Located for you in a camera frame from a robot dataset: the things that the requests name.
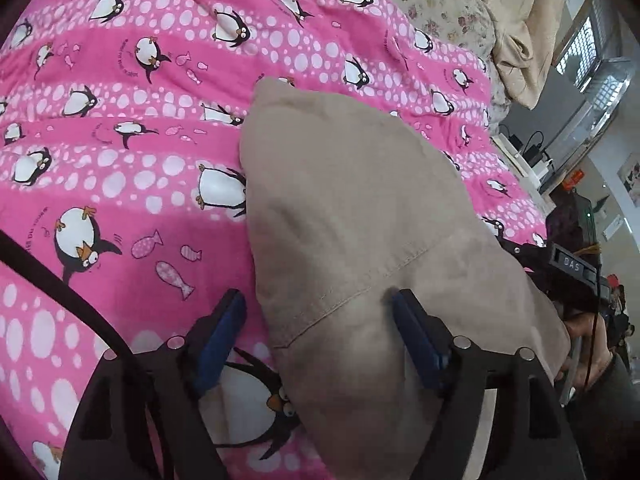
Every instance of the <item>beige fabric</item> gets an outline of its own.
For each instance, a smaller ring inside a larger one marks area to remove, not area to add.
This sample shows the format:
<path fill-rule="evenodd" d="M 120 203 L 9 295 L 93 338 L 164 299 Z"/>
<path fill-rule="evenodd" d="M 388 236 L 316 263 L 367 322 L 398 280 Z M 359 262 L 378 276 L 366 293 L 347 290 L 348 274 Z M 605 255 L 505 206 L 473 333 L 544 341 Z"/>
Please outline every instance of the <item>beige fabric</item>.
<path fill-rule="evenodd" d="M 494 20 L 494 61 L 507 92 L 533 108 L 551 66 L 564 0 L 483 1 Z"/>
<path fill-rule="evenodd" d="M 241 161 L 273 355 L 338 479 L 406 480 L 438 415 L 390 287 L 412 288 L 453 334 L 530 346 L 558 370 L 569 340 L 552 304 L 478 221 L 453 166 L 398 118 L 264 79 Z"/>

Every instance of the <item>penguin print blanket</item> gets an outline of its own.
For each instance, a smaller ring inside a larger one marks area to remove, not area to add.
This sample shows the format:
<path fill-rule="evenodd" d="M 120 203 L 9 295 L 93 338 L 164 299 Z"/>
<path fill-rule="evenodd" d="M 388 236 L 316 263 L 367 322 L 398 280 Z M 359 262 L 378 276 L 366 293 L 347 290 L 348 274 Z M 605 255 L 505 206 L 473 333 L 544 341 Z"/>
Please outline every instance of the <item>penguin print blanket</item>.
<path fill-rule="evenodd" d="M 0 50 L 0 228 L 135 352 L 242 290 L 248 320 L 203 402 L 210 436 L 232 478 L 330 478 L 255 300 L 238 150 L 254 85 L 397 116 L 460 172 L 479 221 L 543 244 L 542 216 L 490 147 L 485 71 L 392 0 L 32 0 Z M 0 415 L 57 478 L 106 347 L 6 268 L 0 336 Z"/>

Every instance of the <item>human hand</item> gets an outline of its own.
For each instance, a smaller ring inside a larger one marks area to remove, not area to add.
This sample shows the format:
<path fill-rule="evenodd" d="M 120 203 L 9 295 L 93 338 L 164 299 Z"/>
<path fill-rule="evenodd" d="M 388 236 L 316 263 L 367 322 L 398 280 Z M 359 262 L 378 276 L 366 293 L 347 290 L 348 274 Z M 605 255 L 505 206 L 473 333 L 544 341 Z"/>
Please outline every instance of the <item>human hand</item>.
<path fill-rule="evenodd" d="M 576 390 L 582 390 L 584 388 L 584 381 L 587 377 L 589 355 L 591 352 L 591 335 L 593 334 L 593 317 L 594 314 L 580 314 L 564 322 L 571 339 L 582 337 L 582 352 L 580 353 L 580 362 L 575 373 L 573 384 Z M 613 354 L 607 348 L 607 328 L 604 319 L 598 314 L 595 343 L 593 345 L 593 358 L 591 359 L 591 373 L 589 374 L 587 389 L 591 388 L 600 378 L 612 359 Z M 561 371 L 556 379 L 561 378 L 563 373 L 569 369 L 569 364 L 570 359 L 567 358 L 560 368 Z"/>

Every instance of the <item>wall picture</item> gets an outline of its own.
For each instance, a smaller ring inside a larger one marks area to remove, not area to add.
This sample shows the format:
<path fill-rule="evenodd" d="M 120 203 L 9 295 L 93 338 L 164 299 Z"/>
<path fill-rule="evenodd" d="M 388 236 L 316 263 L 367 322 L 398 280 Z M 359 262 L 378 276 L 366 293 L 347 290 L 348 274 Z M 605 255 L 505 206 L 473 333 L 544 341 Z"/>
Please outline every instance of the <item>wall picture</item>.
<path fill-rule="evenodd" d="M 632 153 L 629 156 L 618 171 L 618 176 L 634 205 L 640 207 L 640 153 Z"/>

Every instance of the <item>penguin eye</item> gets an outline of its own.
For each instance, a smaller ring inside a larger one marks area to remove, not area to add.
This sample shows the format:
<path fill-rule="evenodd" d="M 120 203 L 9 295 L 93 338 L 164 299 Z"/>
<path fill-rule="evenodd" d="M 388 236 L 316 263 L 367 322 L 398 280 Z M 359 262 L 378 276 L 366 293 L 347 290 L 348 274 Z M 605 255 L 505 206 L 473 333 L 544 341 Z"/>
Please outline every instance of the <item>penguin eye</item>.
<path fill-rule="evenodd" d="M 294 416 L 296 414 L 296 410 L 293 409 L 290 402 L 287 402 L 282 408 L 282 413 L 284 413 L 285 416 Z"/>

